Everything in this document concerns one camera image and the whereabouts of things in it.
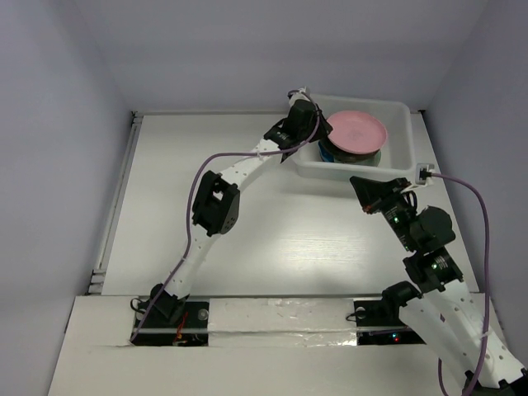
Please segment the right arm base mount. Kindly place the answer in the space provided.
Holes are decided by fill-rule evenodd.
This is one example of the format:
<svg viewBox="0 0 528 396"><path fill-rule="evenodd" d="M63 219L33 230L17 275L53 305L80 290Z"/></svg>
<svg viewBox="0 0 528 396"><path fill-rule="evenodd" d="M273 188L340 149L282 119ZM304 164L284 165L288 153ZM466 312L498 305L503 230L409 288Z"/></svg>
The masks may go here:
<svg viewBox="0 0 528 396"><path fill-rule="evenodd" d="M399 319L399 309L420 291L408 281L385 289L380 299L356 300L346 321L356 325L359 346L417 345L424 341Z"/></svg>

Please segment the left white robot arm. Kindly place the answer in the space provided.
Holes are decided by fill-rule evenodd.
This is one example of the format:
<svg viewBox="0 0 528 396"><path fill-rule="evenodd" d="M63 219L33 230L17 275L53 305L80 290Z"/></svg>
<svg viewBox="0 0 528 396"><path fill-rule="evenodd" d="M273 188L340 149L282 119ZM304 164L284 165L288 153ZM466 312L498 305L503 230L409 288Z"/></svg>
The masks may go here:
<svg viewBox="0 0 528 396"><path fill-rule="evenodd" d="M265 172L332 130L304 89L289 93L288 115L249 152L217 153L200 166L186 205L186 246L167 279L153 287L145 313L163 325L178 323L197 270L212 245L238 221L241 195Z"/></svg>

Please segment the blue polka dot plate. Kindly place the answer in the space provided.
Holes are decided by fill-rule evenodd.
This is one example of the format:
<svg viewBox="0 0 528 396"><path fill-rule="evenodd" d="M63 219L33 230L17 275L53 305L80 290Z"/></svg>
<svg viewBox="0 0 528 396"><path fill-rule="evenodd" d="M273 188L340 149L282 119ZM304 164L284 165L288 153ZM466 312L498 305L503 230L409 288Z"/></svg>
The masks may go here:
<svg viewBox="0 0 528 396"><path fill-rule="evenodd" d="M318 151L319 151L319 156L323 162L334 163L333 155L330 152L328 152L328 150L322 145L321 142L318 143Z"/></svg>

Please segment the grey reindeer plate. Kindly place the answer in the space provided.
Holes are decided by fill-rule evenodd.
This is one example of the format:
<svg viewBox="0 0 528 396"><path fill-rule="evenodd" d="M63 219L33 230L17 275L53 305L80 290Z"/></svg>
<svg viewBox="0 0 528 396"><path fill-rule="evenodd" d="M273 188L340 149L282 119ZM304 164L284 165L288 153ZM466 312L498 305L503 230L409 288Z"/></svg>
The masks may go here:
<svg viewBox="0 0 528 396"><path fill-rule="evenodd" d="M333 155L335 163L350 163L350 164L367 163L367 160L371 158L373 154L373 153L368 153L368 154L348 153L344 150L341 150L337 146L333 145L330 141L322 140L320 142L328 150L328 152L330 152Z"/></svg>

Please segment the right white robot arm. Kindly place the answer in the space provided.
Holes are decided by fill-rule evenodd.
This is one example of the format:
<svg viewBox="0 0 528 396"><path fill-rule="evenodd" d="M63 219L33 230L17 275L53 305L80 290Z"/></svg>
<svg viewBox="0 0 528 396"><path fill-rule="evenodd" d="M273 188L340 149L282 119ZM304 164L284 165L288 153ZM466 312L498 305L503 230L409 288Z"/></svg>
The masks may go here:
<svg viewBox="0 0 528 396"><path fill-rule="evenodd" d="M381 214L410 257L409 279L388 287L366 318L403 323L433 350L463 395L525 395L527 369L490 327L490 301L480 309L446 246L455 240L450 215L417 208L416 187L405 177L351 177L362 210Z"/></svg>

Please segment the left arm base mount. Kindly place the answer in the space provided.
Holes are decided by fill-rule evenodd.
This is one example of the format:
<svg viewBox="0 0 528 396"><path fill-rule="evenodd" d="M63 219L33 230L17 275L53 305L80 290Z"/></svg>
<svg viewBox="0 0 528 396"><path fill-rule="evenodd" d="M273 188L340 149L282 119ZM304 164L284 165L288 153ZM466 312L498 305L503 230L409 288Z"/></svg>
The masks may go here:
<svg viewBox="0 0 528 396"><path fill-rule="evenodd" d="M152 308L136 334L148 306L148 300L135 297L130 301L130 308L134 311L134 324L130 335L133 345L138 347L207 347L209 345L209 300L192 299L190 302L185 302L175 323L169 323L156 308Z"/></svg>

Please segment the green flower round plate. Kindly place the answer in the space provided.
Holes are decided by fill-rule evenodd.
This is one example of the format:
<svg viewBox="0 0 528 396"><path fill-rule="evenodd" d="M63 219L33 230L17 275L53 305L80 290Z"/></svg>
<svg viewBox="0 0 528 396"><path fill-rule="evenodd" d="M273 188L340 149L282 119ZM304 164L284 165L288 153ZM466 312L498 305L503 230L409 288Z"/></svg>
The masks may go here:
<svg viewBox="0 0 528 396"><path fill-rule="evenodd" d="M372 157L367 160L367 165L371 167L378 167L381 160L381 151L378 150L375 153L372 154Z"/></svg>

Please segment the pink round plate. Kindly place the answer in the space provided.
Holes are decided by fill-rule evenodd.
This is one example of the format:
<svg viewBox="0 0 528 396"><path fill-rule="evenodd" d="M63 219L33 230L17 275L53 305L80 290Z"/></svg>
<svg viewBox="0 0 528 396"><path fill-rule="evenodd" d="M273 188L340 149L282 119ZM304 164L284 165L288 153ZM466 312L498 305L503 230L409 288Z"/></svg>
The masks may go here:
<svg viewBox="0 0 528 396"><path fill-rule="evenodd" d="M328 117L328 123L332 126L330 142L347 153L376 152L388 139L384 124L363 111L339 111Z"/></svg>

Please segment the translucent plastic bin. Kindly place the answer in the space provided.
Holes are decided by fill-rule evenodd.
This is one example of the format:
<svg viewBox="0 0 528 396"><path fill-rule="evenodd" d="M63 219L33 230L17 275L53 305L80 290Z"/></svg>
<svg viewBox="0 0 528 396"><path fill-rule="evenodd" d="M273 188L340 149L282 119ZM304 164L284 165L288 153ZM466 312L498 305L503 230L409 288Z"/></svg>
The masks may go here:
<svg viewBox="0 0 528 396"><path fill-rule="evenodd" d="M351 176L358 176L386 182L414 172L416 158L411 113L402 102L323 94L313 94L312 98L326 118L338 111L364 111L370 114L386 127L388 141L380 150L377 166L328 163L321 158L317 144L308 144L293 156L300 176L345 182Z"/></svg>

